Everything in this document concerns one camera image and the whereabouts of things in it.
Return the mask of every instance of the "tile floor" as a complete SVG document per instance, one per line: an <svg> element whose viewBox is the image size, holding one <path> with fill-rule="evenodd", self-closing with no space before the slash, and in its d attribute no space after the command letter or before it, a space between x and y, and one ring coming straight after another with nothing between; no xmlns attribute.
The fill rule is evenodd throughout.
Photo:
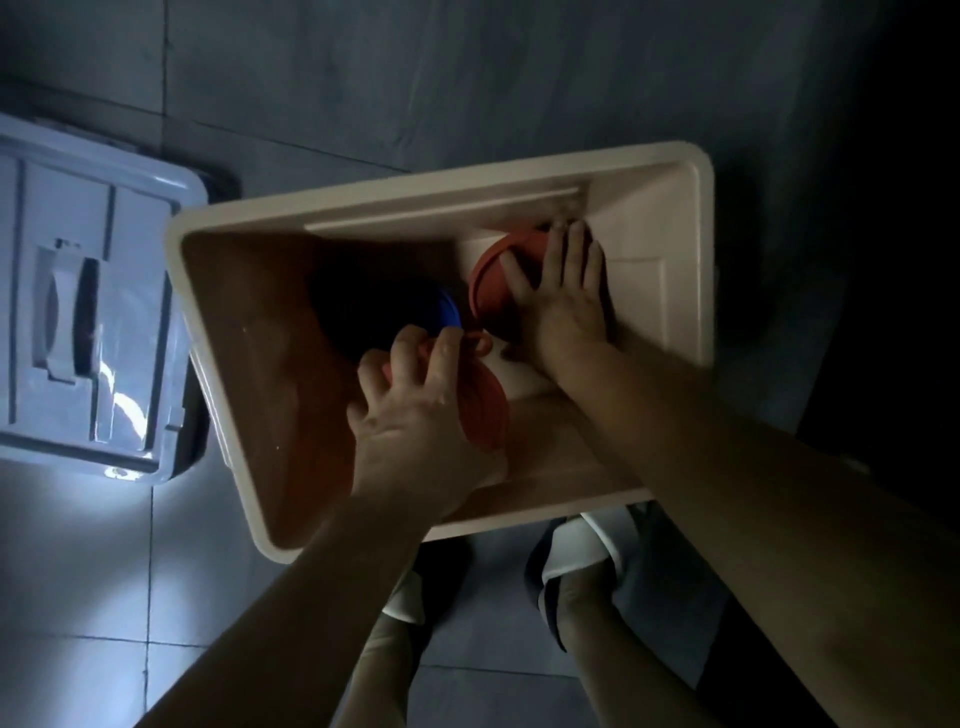
<svg viewBox="0 0 960 728"><path fill-rule="evenodd" d="M228 176L245 196L695 141L718 192L747 176L760 267L781 283L762 337L719 342L721 391L792 429L843 295L806 265L793 223L844 112L838 69L855 69L888 6L841 21L793 0L0 0L0 109ZM474 538L411 725L592 724L520 585L540 529ZM131 725L278 573L212 440L152 492L0 463L0 724ZM662 514L621 598L695 683L726 592Z"/></svg>

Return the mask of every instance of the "slipper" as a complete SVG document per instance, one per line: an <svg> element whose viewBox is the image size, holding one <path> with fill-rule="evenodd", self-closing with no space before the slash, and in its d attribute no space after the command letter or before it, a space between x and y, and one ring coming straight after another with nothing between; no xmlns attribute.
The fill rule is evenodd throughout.
<svg viewBox="0 0 960 728"><path fill-rule="evenodd" d="M534 546L523 571L527 594L561 650L566 647L557 627L560 579L594 564L610 565L610 590L623 581L631 557L640 545L639 507L614 506L576 518L554 519Z"/></svg>
<svg viewBox="0 0 960 728"><path fill-rule="evenodd" d="M408 626L413 672L433 630L449 613L472 560L473 553L464 537L421 544L413 567L400 578L387 600L383 613Z"/></svg>

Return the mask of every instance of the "plastic storage bin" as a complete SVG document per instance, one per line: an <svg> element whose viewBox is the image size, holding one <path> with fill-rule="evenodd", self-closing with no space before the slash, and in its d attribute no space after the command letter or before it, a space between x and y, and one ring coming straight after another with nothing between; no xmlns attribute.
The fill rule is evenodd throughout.
<svg viewBox="0 0 960 728"><path fill-rule="evenodd" d="M0 114L0 458L156 485L203 414L163 261L193 172Z"/></svg>
<svg viewBox="0 0 960 728"><path fill-rule="evenodd" d="M625 350L643 337L711 364L713 174L686 143L346 184L171 221L167 262L194 364L264 554L292 561L352 475L345 410L359 389L311 308L316 271L346 256L371 276L433 279L468 316L480 255L558 214L586 218L604 245ZM650 497L550 382L497 351L484 361L511 401L509 473L431 538Z"/></svg>

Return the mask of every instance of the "hand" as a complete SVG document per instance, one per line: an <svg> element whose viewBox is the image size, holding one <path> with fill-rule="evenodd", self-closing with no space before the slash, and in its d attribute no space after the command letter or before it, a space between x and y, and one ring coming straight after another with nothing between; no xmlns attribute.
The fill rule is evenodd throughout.
<svg viewBox="0 0 960 728"><path fill-rule="evenodd" d="M523 343L518 353L557 382L564 365L584 346L607 340L600 304L603 250L599 243L591 242L584 264L585 231L580 220L570 226L564 259L566 223L553 224L536 290L510 251L500 256L507 285L520 309Z"/></svg>
<svg viewBox="0 0 960 728"><path fill-rule="evenodd" d="M417 354L426 338L422 328L404 328L389 355L364 354L358 375L367 406L353 403L347 410L357 439L354 494L394 502L399 497L432 525L502 469L502 453L481 452L460 426L457 369L463 335L459 328L441 332L425 375ZM383 374L388 360L392 385Z"/></svg>

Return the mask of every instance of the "storage box lid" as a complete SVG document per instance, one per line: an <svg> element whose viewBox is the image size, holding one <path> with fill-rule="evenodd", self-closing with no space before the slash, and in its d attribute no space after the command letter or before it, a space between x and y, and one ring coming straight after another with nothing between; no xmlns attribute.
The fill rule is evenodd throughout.
<svg viewBox="0 0 960 728"><path fill-rule="evenodd" d="M163 231L193 172L0 114L0 457L151 483L198 398Z"/></svg>

